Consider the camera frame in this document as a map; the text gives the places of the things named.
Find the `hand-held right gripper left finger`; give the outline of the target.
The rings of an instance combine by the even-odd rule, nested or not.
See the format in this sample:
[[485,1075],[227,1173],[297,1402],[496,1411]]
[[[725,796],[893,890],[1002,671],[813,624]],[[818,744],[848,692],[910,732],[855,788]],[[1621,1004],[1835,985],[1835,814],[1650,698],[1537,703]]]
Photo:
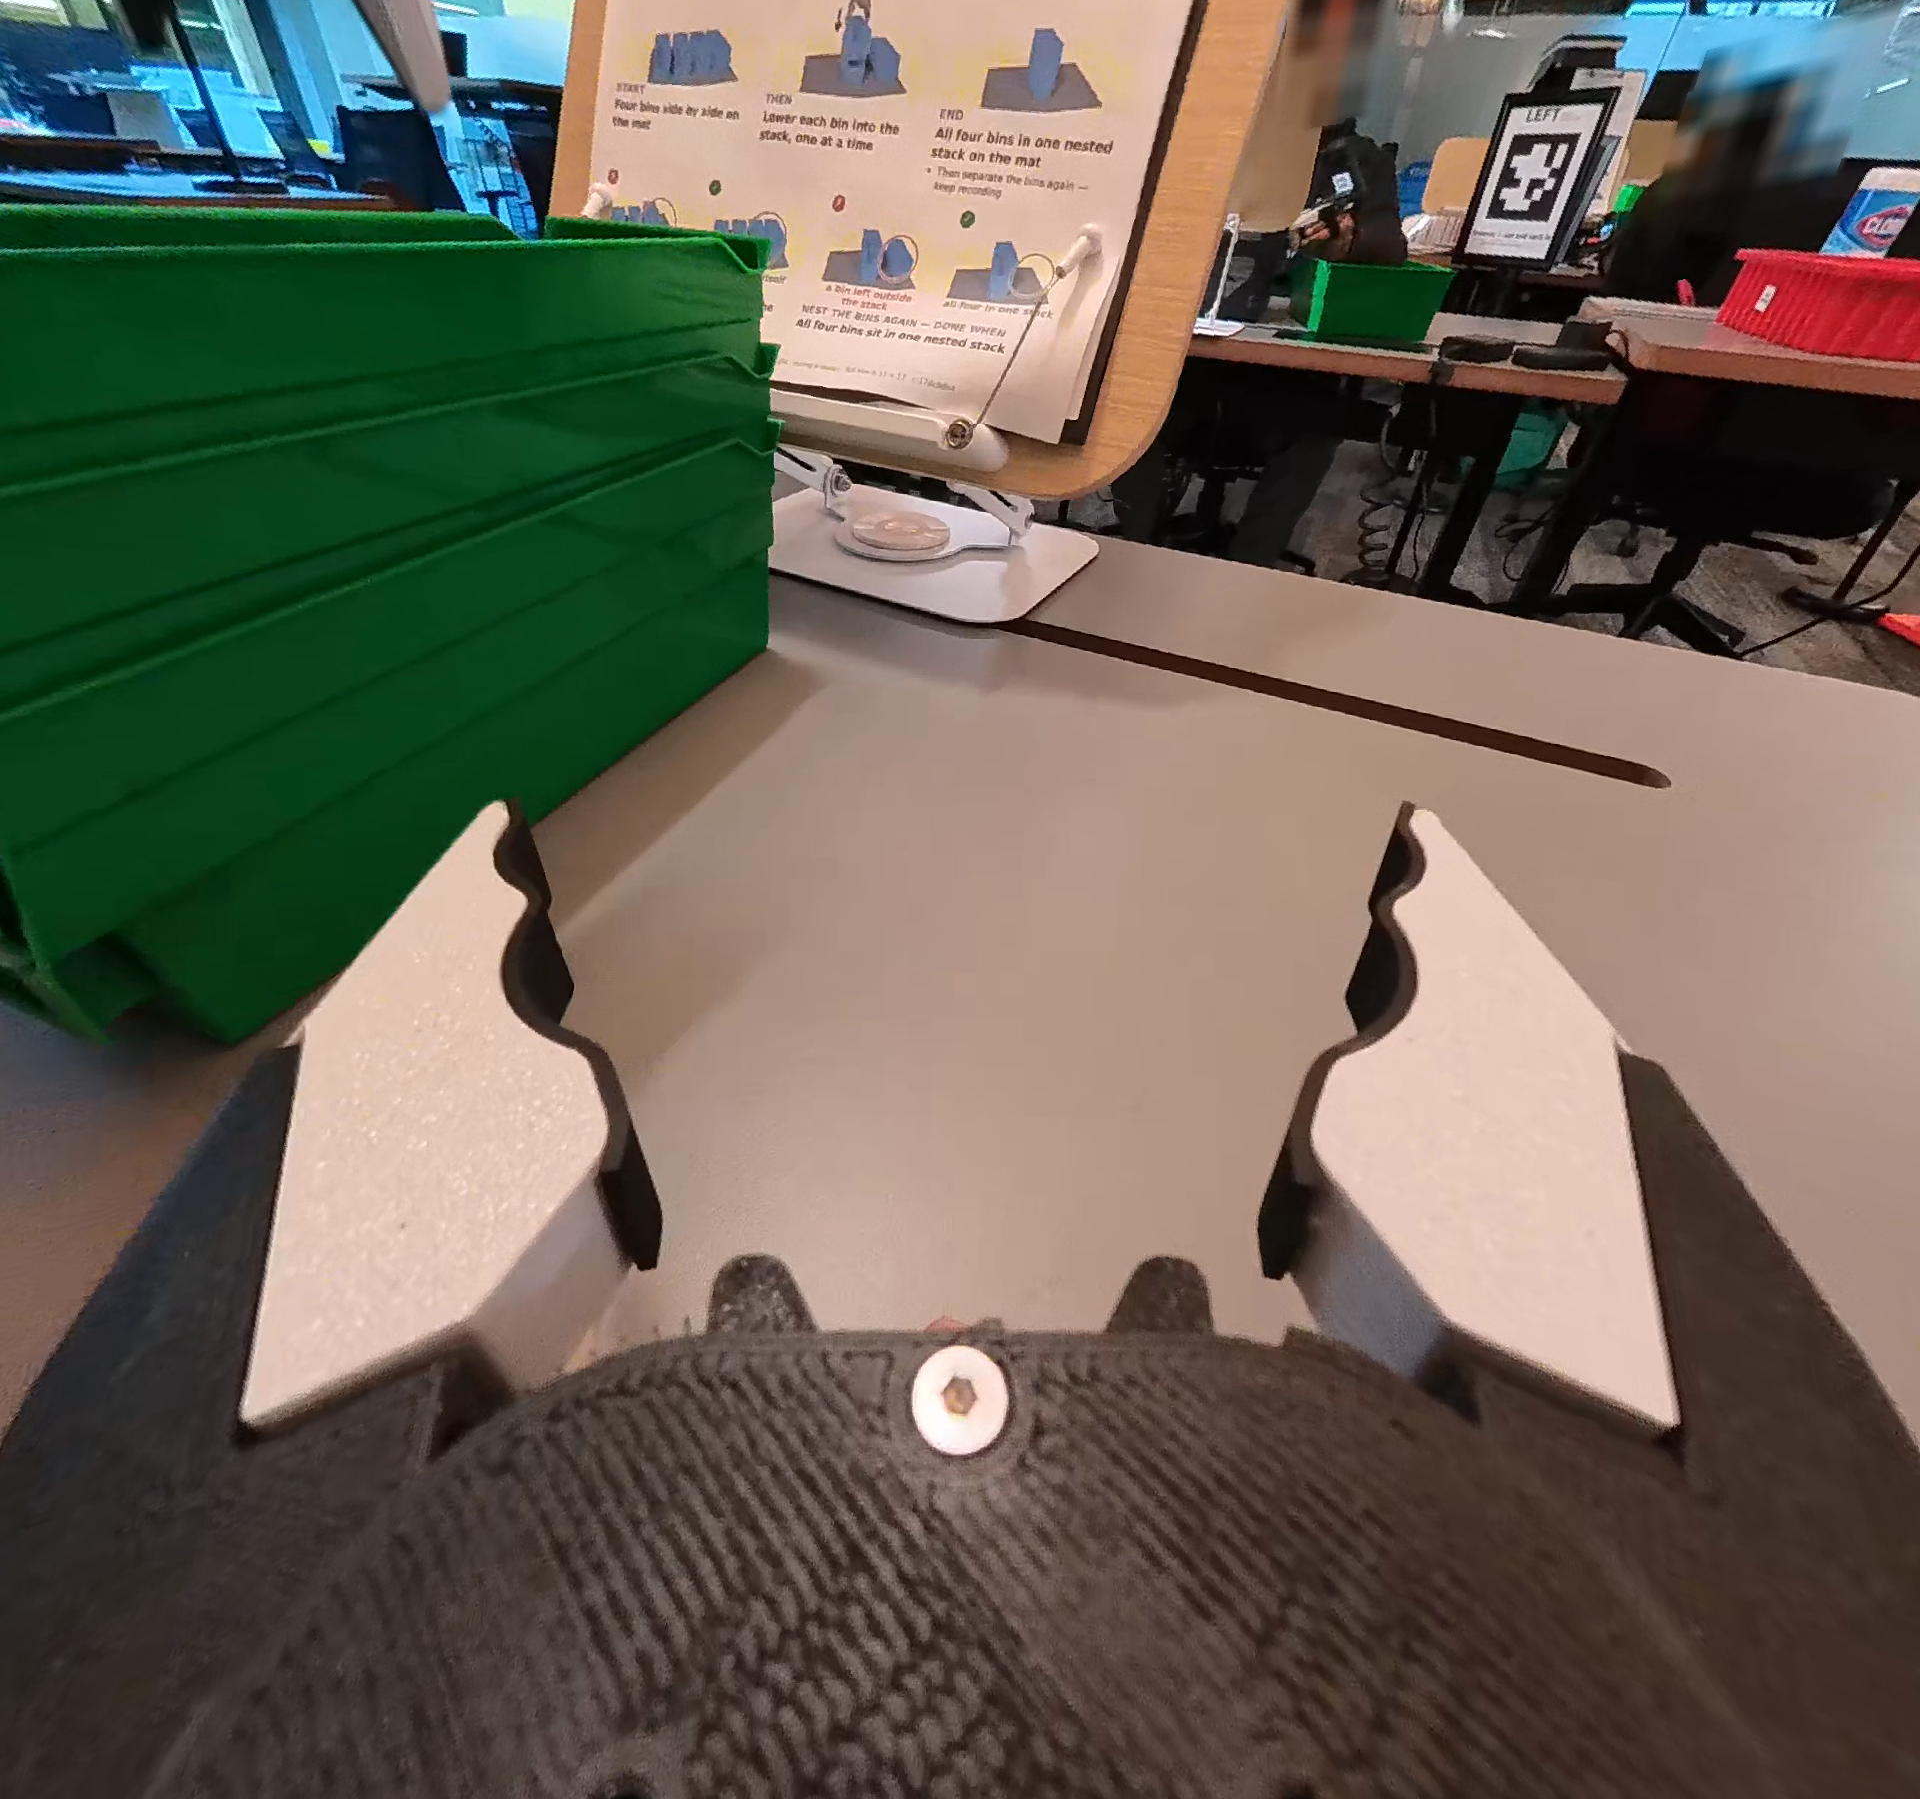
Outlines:
[[662,1206],[515,803],[485,803],[292,1036],[241,1426],[278,1431],[458,1354],[559,1379]]

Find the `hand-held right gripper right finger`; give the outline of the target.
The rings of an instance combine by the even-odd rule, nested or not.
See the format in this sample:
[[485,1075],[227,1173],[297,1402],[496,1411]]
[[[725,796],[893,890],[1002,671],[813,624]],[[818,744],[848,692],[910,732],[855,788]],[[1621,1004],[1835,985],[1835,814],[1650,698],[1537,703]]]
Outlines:
[[1262,1275],[1405,1379],[1484,1364],[1660,1440],[1680,1400],[1616,1029],[1427,809],[1366,923],[1257,1212]]

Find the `green plastic bin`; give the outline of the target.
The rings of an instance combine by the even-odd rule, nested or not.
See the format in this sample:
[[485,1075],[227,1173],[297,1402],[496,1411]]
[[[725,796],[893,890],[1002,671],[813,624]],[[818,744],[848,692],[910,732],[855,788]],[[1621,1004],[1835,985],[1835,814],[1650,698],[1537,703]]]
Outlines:
[[4,714],[4,895],[47,961],[391,771],[426,833],[547,810],[767,636],[773,453],[712,443]]
[[773,372],[764,254],[710,228],[6,203],[2,248],[6,487],[666,359]]
[[481,531],[536,493],[762,441],[773,349],[688,356],[4,493],[4,707]]
[[232,1044],[345,973],[436,871],[515,846],[755,658],[769,549],[638,563],[100,809],[4,793],[4,1008],[82,1038],[153,1013]]
[[1421,348],[1452,279],[1452,269],[1410,260],[1366,266],[1300,257],[1288,275],[1288,313],[1314,342]]

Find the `black small device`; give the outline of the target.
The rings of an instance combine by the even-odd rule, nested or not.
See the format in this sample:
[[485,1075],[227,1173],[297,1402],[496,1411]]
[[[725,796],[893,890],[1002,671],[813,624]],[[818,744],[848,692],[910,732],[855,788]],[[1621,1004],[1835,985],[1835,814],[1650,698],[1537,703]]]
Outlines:
[[1484,335],[1446,337],[1435,348],[1433,370],[1443,372],[1459,368],[1513,368],[1519,372],[1551,373],[1602,373],[1612,372],[1614,356],[1604,341],[1590,341],[1582,335],[1567,338],[1575,327],[1563,327],[1561,337],[1549,344],[1513,341]]

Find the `wooden-top table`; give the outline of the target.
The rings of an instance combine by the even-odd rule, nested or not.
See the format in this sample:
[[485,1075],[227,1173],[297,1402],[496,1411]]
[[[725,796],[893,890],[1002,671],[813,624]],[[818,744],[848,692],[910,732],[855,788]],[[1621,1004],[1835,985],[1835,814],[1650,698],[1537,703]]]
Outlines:
[[1874,624],[1887,594],[1865,567],[1915,499],[1915,364],[1775,348],[1706,310],[1597,300],[1572,318],[1623,365],[1627,387],[1595,457],[1595,515],[1623,507],[1669,540],[1651,576],[1571,585],[1554,605],[1618,617],[1621,636],[1669,636],[1716,656],[1758,651],[1680,596],[1716,547],[1788,549],[1863,539],[1830,592],[1790,587],[1808,622]]
[[[1454,333],[1484,335],[1486,323],[1441,315],[1443,338]],[[1474,536],[1487,496],[1494,491],[1499,454],[1517,412],[1526,402],[1548,402],[1575,410],[1614,406],[1627,373],[1616,365],[1602,373],[1519,372],[1513,368],[1459,368],[1435,372],[1435,348],[1352,348],[1309,341],[1282,327],[1239,327],[1223,333],[1195,330],[1182,379],[1202,377],[1222,384],[1227,373],[1243,379],[1240,397],[1257,404],[1262,416],[1295,420],[1313,443],[1386,433],[1387,416],[1356,397],[1360,384],[1390,384],[1415,397],[1415,449],[1421,467],[1405,507],[1403,527],[1380,572],[1366,579],[1380,590],[1407,590],[1427,601],[1478,606],[1480,598],[1456,585],[1454,574]],[[1427,547],[1421,572],[1405,579],[1398,563],[1410,549],[1427,494],[1441,467],[1456,467],[1452,507],[1435,540]]]

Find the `instruction sheet on stand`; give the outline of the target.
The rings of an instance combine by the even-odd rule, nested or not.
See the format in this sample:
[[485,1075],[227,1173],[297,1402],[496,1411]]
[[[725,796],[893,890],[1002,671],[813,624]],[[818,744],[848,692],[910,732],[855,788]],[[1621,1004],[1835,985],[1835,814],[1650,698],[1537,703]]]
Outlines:
[[[1080,416],[1056,443],[990,425],[1007,447],[990,491],[1071,496],[1140,461],[1172,407],[1225,218],[1283,218],[1305,197],[1318,123],[1283,119],[1279,91],[1292,3],[1195,0]],[[610,212],[607,189],[588,184],[605,9],[573,0],[555,216]]]

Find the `red plastic bin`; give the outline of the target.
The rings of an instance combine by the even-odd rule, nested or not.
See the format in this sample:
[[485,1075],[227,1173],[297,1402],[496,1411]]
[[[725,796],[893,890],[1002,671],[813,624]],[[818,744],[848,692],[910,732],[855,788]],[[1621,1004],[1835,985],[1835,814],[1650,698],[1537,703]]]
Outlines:
[[1918,361],[1918,262],[1752,248],[1716,323],[1775,348]]

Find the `printed tag sign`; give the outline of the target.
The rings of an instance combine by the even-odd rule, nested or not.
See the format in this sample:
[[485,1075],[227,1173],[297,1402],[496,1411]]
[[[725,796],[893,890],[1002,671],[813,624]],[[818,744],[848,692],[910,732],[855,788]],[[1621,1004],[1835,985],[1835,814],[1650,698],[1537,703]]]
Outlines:
[[1546,272],[1587,216],[1618,86],[1511,91],[1452,250],[1470,270]]

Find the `white canister blue label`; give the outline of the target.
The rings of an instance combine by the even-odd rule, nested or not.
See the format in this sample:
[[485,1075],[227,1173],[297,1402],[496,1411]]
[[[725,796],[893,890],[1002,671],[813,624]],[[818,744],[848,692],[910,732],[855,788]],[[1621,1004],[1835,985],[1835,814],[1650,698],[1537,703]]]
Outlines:
[[1825,256],[1853,260],[1915,260],[1915,209],[1918,164],[1870,164],[1820,250]]

